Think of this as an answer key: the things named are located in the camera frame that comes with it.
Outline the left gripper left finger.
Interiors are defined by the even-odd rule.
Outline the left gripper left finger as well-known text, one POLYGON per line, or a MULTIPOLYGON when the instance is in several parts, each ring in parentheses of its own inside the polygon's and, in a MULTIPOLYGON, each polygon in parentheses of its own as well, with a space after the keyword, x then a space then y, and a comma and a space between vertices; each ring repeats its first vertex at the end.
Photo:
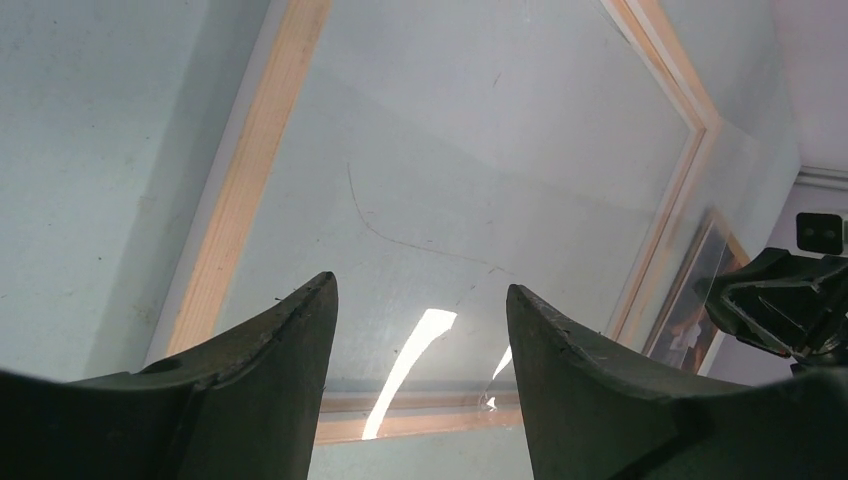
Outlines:
POLYGON ((322 272, 136 373, 1 375, 5 479, 304 479, 338 314, 322 272))

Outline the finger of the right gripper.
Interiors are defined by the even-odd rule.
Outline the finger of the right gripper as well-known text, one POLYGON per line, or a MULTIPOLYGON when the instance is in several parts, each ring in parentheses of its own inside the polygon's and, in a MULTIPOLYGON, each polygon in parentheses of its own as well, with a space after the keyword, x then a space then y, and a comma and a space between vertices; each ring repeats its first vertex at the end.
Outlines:
POLYGON ((693 287, 729 336, 781 358, 847 356, 847 259, 764 249, 749 264, 693 287))

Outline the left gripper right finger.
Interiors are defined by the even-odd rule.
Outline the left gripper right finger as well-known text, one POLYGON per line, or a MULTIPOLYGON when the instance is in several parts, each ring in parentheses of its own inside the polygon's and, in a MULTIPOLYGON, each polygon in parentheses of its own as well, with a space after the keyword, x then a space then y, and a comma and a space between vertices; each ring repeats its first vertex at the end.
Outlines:
POLYGON ((843 479, 847 372, 758 387, 655 362, 522 285, 508 335, 537 479, 843 479))

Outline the wooden picture frame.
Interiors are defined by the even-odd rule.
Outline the wooden picture frame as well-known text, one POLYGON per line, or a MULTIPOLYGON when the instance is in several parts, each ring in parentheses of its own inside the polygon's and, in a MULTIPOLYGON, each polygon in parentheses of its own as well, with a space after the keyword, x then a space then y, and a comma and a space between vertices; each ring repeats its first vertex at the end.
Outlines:
POLYGON ((509 285, 617 334, 721 118, 662 1, 292 1, 149 358, 330 271, 316 440, 520 423, 509 285))

